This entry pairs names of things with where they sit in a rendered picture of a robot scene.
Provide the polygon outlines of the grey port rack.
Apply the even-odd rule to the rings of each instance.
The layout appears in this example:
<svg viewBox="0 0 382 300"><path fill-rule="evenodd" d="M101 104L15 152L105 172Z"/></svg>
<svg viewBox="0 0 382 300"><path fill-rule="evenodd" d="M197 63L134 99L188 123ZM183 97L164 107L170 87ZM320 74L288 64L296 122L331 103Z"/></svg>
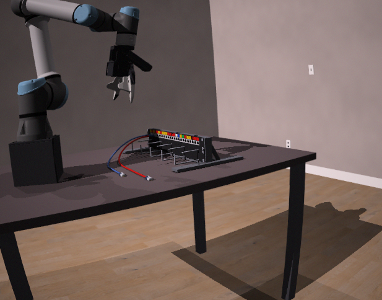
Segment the grey port rack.
<svg viewBox="0 0 382 300"><path fill-rule="evenodd" d="M220 158L212 145L211 137L161 130L156 128L147 129L147 134L151 135L151 137L148 137L147 140L143 140L148 141L147 147L133 149L132 146L132 149L124 150L123 154L140 151L141 154L150 153L150 157L157 157L162 155L162 161L174 159L175 165L197 162L195 164L171 168L171 170L174 172L182 172L186 170L243 159L243 156L238 155ZM154 151L151 151L151 148ZM142 151L145 150L150 150L150 152L142 153ZM161 155L152 156L152 152L157 151L161 152ZM163 159L163 155L167 154L174 156L174 158ZM215 158L212 157L212 154ZM177 158L182 158L189 161L176 164Z"/></svg>

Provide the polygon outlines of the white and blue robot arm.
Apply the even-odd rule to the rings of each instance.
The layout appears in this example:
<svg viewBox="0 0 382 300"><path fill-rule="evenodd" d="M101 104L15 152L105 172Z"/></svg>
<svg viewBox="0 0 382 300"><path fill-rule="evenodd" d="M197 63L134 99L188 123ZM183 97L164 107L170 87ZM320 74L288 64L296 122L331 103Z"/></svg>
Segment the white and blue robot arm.
<svg viewBox="0 0 382 300"><path fill-rule="evenodd" d="M56 72L48 30L50 18L87 26L92 32L117 32L117 46L135 46L139 9L127 6L118 13L106 13L92 5L60 0L11 0L11 9L25 19L25 26L30 29L38 76L18 85L17 142L52 138L47 110L61 108L69 91Z"/></svg>

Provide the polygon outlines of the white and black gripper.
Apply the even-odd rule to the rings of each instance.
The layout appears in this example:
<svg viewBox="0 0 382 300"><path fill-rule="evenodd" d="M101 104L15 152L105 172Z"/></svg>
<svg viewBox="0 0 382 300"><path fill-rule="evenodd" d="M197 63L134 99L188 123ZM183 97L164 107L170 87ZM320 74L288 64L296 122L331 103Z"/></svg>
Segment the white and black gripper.
<svg viewBox="0 0 382 300"><path fill-rule="evenodd" d="M106 76L115 77L115 79L113 82L108 83L106 87L115 91L113 100L119 96L120 90L129 92L130 102L132 103L134 98L135 71L133 62L127 58L130 49L134 50L134 46L111 46L110 58L106 66Z"/></svg>

